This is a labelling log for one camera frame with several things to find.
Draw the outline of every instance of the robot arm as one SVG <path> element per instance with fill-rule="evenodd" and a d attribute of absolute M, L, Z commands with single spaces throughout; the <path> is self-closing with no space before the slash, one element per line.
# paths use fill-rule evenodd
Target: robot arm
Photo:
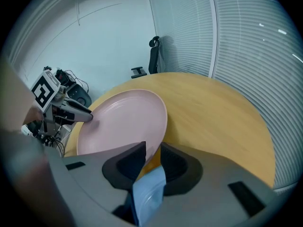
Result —
<path fill-rule="evenodd" d="M 66 87 L 61 86 L 50 70 L 42 72 L 31 91 L 36 96 L 36 105 L 43 112 L 41 135 L 53 136 L 62 125 L 89 122 L 93 118 L 91 110 L 67 96 Z"/>

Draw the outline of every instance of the black plastic part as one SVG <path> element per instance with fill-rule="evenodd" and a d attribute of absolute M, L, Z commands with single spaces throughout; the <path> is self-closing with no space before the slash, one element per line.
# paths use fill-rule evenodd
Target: black plastic part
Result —
<path fill-rule="evenodd" d="M 75 82 L 69 81 L 68 77 L 66 76 L 66 72 L 62 70 L 57 70 L 55 77 L 58 79 L 60 84 L 65 87 L 70 87 L 73 85 Z"/>
<path fill-rule="evenodd" d="M 132 194 L 129 193 L 126 197 L 125 204 L 118 206 L 113 212 L 113 215 L 133 224 L 138 225 L 138 218 L 134 210 L 134 200 Z"/>
<path fill-rule="evenodd" d="M 91 113 L 91 110 L 89 110 L 87 107 L 83 106 L 82 104 L 78 104 L 76 102 L 73 102 L 73 101 L 67 101 L 65 100 L 65 102 L 70 106 L 70 107 L 73 107 L 73 108 L 76 108 L 76 109 L 80 109 L 82 111 L 85 111 L 87 113 Z"/>
<path fill-rule="evenodd" d="M 42 125 L 42 121 L 32 121 L 27 124 L 27 128 L 29 131 L 32 132 L 33 137 L 38 136 L 41 125 Z"/>
<path fill-rule="evenodd" d="M 158 43 L 159 43 L 159 41 L 158 41 L 158 40 L 159 40 L 159 38 L 160 38 L 159 36 L 155 36 L 155 37 L 153 37 L 153 38 L 152 38 L 152 40 L 150 40 L 150 42 L 149 42 L 149 46 L 150 46 L 150 47 L 154 47 L 154 46 L 155 46 L 155 44 L 156 44 L 156 42 L 158 42 Z"/>
<path fill-rule="evenodd" d="M 68 164 L 68 165 L 65 165 L 67 170 L 73 170 L 73 169 L 76 169 L 76 168 L 79 168 L 81 166 L 85 166 L 85 164 L 81 161 L 78 161 L 78 162 L 75 162 L 75 163 L 71 163 L 71 164 Z"/>
<path fill-rule="evenodd" d="M 68 88 L 67 95 L 87 108 L 91 106 L 91 98 L 89 94 L 79 84 Z"/>
<path fill-rule="evenodd" d="M 131 70 L 139 70 L 139 69 L 142 69 L 142 68 L 143 68 L 142 66 L 140 66 L 140 67 L 134 67 Z"/>
<path fill-rule="evenodd" d="M 133 75 L 133 76 L 131 76 L 131 78 L 134 79 L 134 78 L 139 78 L 139 77 L 143 77 L 146 75 L 147 75 L 147 73 L 141 73 L 141 74 Z"/>
<path fill-rule="evenodd" d="M 42 123 L 43 123 L 44 132 L 47 132 L 47 123 L 46 123 L 46 121 L 43 120 Z"/>
<path fill-rule="evenodd" d="M 143 68 L 142 66 L 132 68 L 131 70 L 137 70 L 138 74 L 137 74 L 137 75 L 133 75 L 133 76 L 131 76 L 131 78 L 132 78 L 132 79 L 134 79 L 134 78 L 138 78 L 138 77 L 146 76 L 146 75 L 147 75 L 147 73 L 142 73 L 142 72 L 141 72 L 141 69 L 142 69 L 142 68 Z"/>
<path fill-rule="evenodd" d="M 265 205 L 249 190 L 249 188 L 243 182 L 231 183 L 228 184 L 228 186 L 250 217 L 254 216 L 265 208 Z"/>
<path fill-rule="evenodd" d="M 152 40 L 150 40 L 149 45 L 151 48 L 151 56 L 150 56 L 150 63 L 148 65 L 148 71 L 150 74 L 158 73 L 158 57 L 159 57 L 159 36 L 153 37 Z M 147 73 L 141 73 L 142 67 L 135 67 L 131 70 L 137 70 L 138 74 L 131 76 L 132 79 L 139 78 L 142 76 L 146 76 Z"/>
<path fill-rule="evenodd" d="M 146 157 L 146 142 L 143 141 L 129 150 L 108 159 L 102 166 L 103 176 L 117 189 L 130 191 Z"/>
<path fill-rule="evenodd" d="M 164 196 L 185 194 L 201 179 L 203 168 L 194 157 L 161 143 L 161 165 L 166 176 Z"/>
<path fill-rule="evenodd" d="M 74 120 L 75 114 L 67 112 L 67 111 L 65 111 L 61 108 L 57 108 L 57 116 L 59 116 L 59 117 L 55 118 L 55 122 L 60 124 L 60 125 L 73 124 L 74 123 L 73 121 L 69 121 L 69 120 Z"/>
<path fill-rule="evenodd" d="M 43 67 L 43 70 L 52 70 L 52 68 L 49 66 L 45 66 L 45 67 Z"/>

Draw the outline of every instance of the chair armrest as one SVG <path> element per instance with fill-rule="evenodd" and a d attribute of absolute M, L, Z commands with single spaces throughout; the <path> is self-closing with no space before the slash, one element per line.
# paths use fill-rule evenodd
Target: chair armrest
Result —
<path fill-rule="evenodd" d="M 147 75 L 147 73 L 141 73 L 141 74 L 133 75 L 131 77 L 132 77 L 132 79 L 134 79 L 134 78 L 139 78 L 139 77 L 146 76 L 146 75 Z"/>
<path fill-rule="evenodd" d="M 142 69 L 143 67 L 140 66 L 140 67 L 135 67 L 135 68 L 131 68 L 131 70 L 139 70 L 139 69 Z"/>

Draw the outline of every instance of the gray surface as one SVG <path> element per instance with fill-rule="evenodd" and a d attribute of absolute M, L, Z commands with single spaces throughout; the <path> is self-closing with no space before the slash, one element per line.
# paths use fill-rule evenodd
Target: gray surface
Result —
<path fill-rule="evenodd" d="M 243 94 L 267 123 L 276 157 L 274 188 L 293 184 L 303 170 L 300 34 L 277 0 L 215 3 L 220 43 L 214 78 Z"/>
<path fill-rule="evenodd" d="M 289 196 L 290 192 L 276 197 L 263 211 L 251 217 L 250 219 L 237 224 L 235 227 L 264 226 L 273 215 L 277 214 L 277 212 L 280 211 L 281 207 L 286 203 Z"/>
<path fill-rule="evenodd" d="M 85 166 L 70 170 L 69 173 L 77 181 L 83 191 L 85 191 L 95 202 L 109 212 L 112 212 L 119 205 L 124 204 L 127 191 L 113 188 L 109 181 L 103 176 L 102 166 L 109 158 L 116 156 L 135 145 L 137 145 L 137 143 L 95 154 L 65 157 L 63 162 L 65 165 L 78 161 L 86 164 Z"/>
<path fill-rule="evenodd" d="M 107 219 L 106 225 L 111 225 L 111 221 L 115 224 L 119 223 L 118 218 L 109 212 L 124 204 L 127 192 L 114 189 L 103 177 L 101 169 L 106 159 L 130 147 L 65 158 L 65 164 L 78 161 L 86 164 L 69 172 L 57 152 L 50 148 L 51 153 L 54 154 L 49 155 L 49 159 L 56 183 L 79 226 L 94 225 L 97 219 L 95 216 L 98 213 L 97 208 L 102 210 L 99 218 L 111 216 Z M 265 183 L 227 158 L 187 147 L 177 146 L 176 148 L 201 162 L 203 176 L 187 194 L 164 197 L 162 205 L 146 225 L 148 227 L 229 227 L 248 220 L 248 214 L 228 187 L 229 183 L 237 181 L 244 182 L 265 205 L 277 198 Z M 92 222 L 86 217 L 87 212 L 92 215 L 94 219 Z"/>
<path fill-rule="evenodd" d="M 201 162 L 202 179 L 185 195 L 164 197 L 148 227 L 229 227 L 247 220 L 249 216 L 227 186 L 237 181 L 243 181 L 265 205 L 276 197 L 262 181 L 227 158 L 192 148 L 176 148 Z"/>
<path fill-rule="evenodd" d="M 66 169 L 54 148 L 46 148 L 45 152 L 48 155 L 57 187 L 73 215 L 76 226 L 133 226 L 106 211 L 89 196 Z"/>
<path fill-rule="evenodd" d="M 285 194 L 285 193 L 292 193 L 294 188 L 296 187 L 296 185 L 297 185 L 297 183 L 294 183 L 294 184 L 291 184 L 286 187 L 281 187 L 281 188 L 275 189 L 275 193 L 278 195 Z"/>

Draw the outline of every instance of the white wall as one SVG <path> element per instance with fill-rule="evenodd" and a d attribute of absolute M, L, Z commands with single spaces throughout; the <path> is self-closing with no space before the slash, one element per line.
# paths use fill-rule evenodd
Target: white wall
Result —
<path fill-rule="evenodd" d="M 149 0 L 61 0 L 36 24 L 13 64 L 29 87 L 45 66 L 72 70 L 89 84 L 94 101 L 131 79 L 132 67 L 148 71 L 154 36 Z"/>

